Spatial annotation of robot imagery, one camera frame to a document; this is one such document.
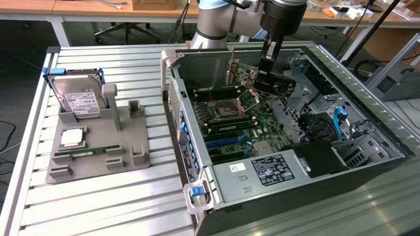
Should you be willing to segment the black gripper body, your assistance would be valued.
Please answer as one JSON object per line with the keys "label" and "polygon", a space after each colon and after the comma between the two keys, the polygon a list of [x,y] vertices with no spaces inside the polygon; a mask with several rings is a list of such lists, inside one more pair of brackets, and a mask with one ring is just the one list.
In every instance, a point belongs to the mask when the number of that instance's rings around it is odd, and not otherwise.
{"label": "black gripper body", "polygon": [[271,37],[284,37],[297,32],[304,12],[305,0],[267,0],[263,7],[260,26]]}

